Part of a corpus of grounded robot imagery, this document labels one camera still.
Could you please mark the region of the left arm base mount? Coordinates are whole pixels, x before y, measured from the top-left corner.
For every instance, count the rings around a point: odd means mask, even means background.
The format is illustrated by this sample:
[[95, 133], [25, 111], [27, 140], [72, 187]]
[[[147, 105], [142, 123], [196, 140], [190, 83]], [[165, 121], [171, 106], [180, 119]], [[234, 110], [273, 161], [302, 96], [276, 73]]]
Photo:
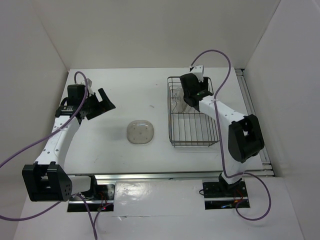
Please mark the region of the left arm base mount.
[[[79, 194], [84, 198], [91, 212], [113, 212], [115, 191], [116, 184], [114, 182], [107, 182], [102, 184], [95, 183], [90, 190]], [[67, 206], [68, 213], [82, 213], [87, 211], [81, 197], [75, 195], [69, 200]]]

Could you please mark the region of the smoky glass plate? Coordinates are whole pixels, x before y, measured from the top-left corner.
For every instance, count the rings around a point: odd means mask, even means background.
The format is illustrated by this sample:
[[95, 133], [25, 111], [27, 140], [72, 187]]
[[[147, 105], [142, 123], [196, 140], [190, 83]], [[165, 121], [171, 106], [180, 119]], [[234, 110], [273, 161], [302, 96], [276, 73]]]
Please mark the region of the smoky glass plate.
[[154, 137], [154, 126], [148, 120], [134, 120], [127, 126], [126, 137], [134, 145], [148, 144]]
[[189, 113], [192, 107], [190, 107], [184, 100], [182, 101], [181, 113], [186, 114]]

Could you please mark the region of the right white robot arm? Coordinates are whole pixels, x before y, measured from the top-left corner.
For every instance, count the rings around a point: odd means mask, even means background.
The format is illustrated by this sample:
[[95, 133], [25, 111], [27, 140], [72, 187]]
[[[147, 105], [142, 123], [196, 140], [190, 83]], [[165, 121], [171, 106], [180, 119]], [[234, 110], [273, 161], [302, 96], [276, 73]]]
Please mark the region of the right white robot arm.
[[195, 74], [187, 73], [179, 79], [184, 101], [216, 121], [222, 158], [218, 190], [230, 196], [247, 170], [248, 160], [265, 147], [259, 120], [254, 114], [242, 114], [215, 99], [208, 83], [200, 82]]

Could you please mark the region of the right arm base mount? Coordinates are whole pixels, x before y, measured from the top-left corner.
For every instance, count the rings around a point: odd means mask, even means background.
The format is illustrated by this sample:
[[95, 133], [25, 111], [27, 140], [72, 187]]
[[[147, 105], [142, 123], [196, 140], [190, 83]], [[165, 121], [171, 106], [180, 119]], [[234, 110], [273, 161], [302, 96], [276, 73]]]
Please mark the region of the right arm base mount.
[[247, 186], [244, 180], [227, 185], [222, 177], [218, 181], [205, 181], [198, 193], [204, 198], [205, 210], [250, 208]]

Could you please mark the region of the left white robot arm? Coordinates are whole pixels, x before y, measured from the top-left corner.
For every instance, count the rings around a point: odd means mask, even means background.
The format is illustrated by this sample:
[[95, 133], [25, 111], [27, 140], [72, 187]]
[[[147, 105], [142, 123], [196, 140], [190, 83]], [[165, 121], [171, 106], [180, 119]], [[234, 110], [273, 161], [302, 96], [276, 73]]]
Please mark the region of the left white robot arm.
[[73, 195], [81, 193], [86, 199], [97, 197], [99, 187], [92, 175], [69, 176], [65, 170], [65, 160], [73, 137], [84, 119], [91, 120], [110, 110], [115, 105], [103, 88], [98, 89], [99, 100], [84, 84], [67, 87], [67, 97], [55, 111], [52, 136], [33, 164], [22, 169], [25, 187], [32, 202], [66, 202]]

